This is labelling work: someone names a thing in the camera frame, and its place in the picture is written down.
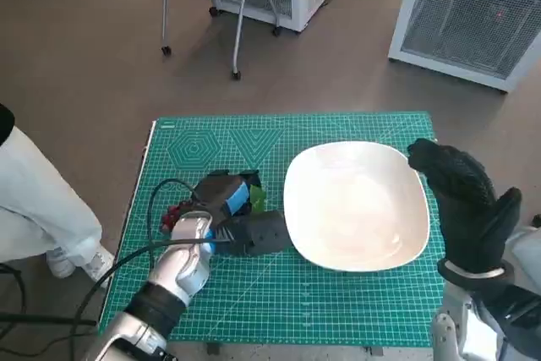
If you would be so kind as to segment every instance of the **green cutting mat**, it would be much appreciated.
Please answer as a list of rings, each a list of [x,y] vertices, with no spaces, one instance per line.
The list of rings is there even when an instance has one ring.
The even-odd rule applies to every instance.
[[[261,171],[267,210],[282,209],[287,167],[300,151],[339,140],[367,140],[402,152],[416,138],[434,138],[424,112],[285,116],[161,118],[139,178],[121,242],[120,257],[147,244],[150,192],[164,178],[195,185],[210,170]],[[173,341],[347,344],[427,347],[429,324],[443,282],[436,261],[443,253],[434,196],[426,188],[431,235],[414,262],[375,273],[328,271],[294,249],[258,258],[214,257],[210,280],[196,295]],[[161,213],[186,198],[173,185],[156,199],[155,238]],[[115,274],[101,318],[103,329],[144,282],[148,257]]]

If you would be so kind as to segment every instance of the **gray floor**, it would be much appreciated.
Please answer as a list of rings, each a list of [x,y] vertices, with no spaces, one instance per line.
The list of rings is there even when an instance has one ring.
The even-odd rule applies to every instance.
[[[164,115],[426,110],[441,142],[471,151],[496,188],[525,195],[523,217],[541,209],[541,71],[515,93],[388,63],[401,0],[333,0],[300,36],[274,38],[248,21],[243,80],[229,79],[235,19],[212,20],[206,0],[171,0],[173,56],[159,49],[161,0],[0,0],[0,100],[89,203],[115,250],[152,119]],[[81,273],[53,280],[42,258],[22,261],[30,311],[71,315],[90,287]],[[14,284],[0,290],[14,309]],[[100,299],[89,315],[97,315]],[[3,344],[30,351],[65,329],[20,327]],[[29,344],[28,336],[36,342]],[[200,346],[188,357],[205,359]],[[57,346],[41,359],[66,359]],[[428,357],[393,353],[391,359]],[[242,347],[222,359],[364,359],[358,348]],[[11,359],[5,354],[1,359]]]

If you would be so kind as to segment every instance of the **white sneaker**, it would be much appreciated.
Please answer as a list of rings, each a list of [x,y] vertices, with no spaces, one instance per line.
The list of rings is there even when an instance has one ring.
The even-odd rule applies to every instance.
[[[75,265],[68,260],[68,257],[60,247],[52,251],[47,251],[45,253],[45,259],[51,273],[56,278],[67,278],[75,271]]]
[[[98,279],[103,276],[103,274],[111,269],[114,259],[115,257],[100,244],[92,261],[81,266],[81,268],[86,272],[90,279],[92,279],[92,281],[97,282]],[[101,284],[101,287],[107,288],[109,279],[111,278],[107,278]]]

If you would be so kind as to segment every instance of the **person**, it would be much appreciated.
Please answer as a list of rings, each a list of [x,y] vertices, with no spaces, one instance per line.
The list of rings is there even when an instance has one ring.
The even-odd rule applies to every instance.
[[[0,104],[0,262],[46,255],[65,278],[81,267],[97,281],[113,256],[100,243],[101,224]]]

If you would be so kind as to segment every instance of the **white pants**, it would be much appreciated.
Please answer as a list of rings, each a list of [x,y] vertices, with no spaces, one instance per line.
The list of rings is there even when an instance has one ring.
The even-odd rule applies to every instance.
[[[0,145],[0,262],[62,247],[75,265],[92,260],[101,224],[19,129]]]

